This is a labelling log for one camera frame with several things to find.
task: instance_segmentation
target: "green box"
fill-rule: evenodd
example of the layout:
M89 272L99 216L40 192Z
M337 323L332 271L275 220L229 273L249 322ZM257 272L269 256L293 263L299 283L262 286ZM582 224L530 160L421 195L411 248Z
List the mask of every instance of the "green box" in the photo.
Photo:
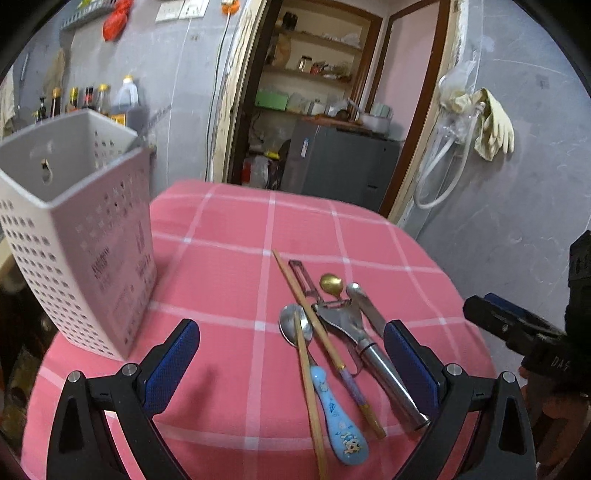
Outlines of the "green box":
M255 105L262 108L270 108L272 110L284 111L287 108L287 101L289 95L283 93L269 92L267 90L259 90L256 93Z

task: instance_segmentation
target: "yellow glove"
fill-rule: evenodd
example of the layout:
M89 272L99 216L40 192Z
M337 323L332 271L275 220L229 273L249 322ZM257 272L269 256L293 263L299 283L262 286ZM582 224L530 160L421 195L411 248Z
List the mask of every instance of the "yellow glove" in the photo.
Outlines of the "yellow glove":
M491 92L483 88L472 95L472 102L484 102L486 108L480 116L477 129L479 135L474 149L482 158L492 161L502 148L503 153L513 153L515 149L515 131L509 116Z

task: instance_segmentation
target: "light switch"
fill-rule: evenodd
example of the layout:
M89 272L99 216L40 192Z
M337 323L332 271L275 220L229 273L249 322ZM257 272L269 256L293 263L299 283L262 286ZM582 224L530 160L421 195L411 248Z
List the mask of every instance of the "light switch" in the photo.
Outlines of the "light switch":
M199 18L205 15L209 0L187 0L179 18Z
M167 20L177 20L183 9L185 0L172 0L160 5L158 15L156 15L156 22L164 22Z

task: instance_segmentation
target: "basket hole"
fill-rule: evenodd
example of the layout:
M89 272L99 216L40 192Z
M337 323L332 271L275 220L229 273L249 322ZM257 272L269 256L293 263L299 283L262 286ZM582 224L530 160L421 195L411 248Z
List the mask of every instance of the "basket hole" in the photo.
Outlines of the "basket hole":
M41 179L45 185L49 185L53 180L53 172L46 158L41 160Z

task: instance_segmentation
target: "wooden chopstick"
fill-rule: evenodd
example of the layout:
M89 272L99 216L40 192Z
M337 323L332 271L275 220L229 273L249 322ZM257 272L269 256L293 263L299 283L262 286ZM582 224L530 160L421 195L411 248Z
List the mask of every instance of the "wooden chopstick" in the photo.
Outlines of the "wooden chopstick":
M281 255L279 254L279 252L277 252L277 250L273 250L273 256L275 257L275 260L277 260L277 265L279 266L281 273L283 273L283 276L285 277L285 280L289 285L291 292L297 300L297 303L299 303L306 312L308 320L310 320L312 327L314 327L314 330L318 334L318 337L320 338L320 341L324 346L324 349L329 354L330 360L339 372L343 380L343 383L347 388L347 391L355 400L355 403L359 407L361 413L363 414L363 417L368 422L369 426L371 426L372 430L375 432L379 439L383 439L386 436L384 428L381 426L373 409L361 393L361 390L355 382L355 379L347 370L347 367L345 366L345 363L343 362L343 359L340 357L335 346L330 341L330 338L326 333L324 326L316 316L316 312L314 312L314 310L310 306L310 303L308 303L308 300L306 299L304 292L302 291L300 284L298 283L294 274L291 272L290 268L287 266L285 261L281 258Z
M318 464L318 473L320 480L328 480L328 464L326 461L326 452L324 451L324 437L320 425L320 416L318 415L318 405L314 395L314 384L312 383L312 374L310 373L310 361L308 360L308 349L304 332L301 330L300 319L294 319L295 337L297 339L297 351L300 356L301 377L304 382L304 392L306 394L306 405L308 407L308 418L310 420L310 431L312 432L312 445Z

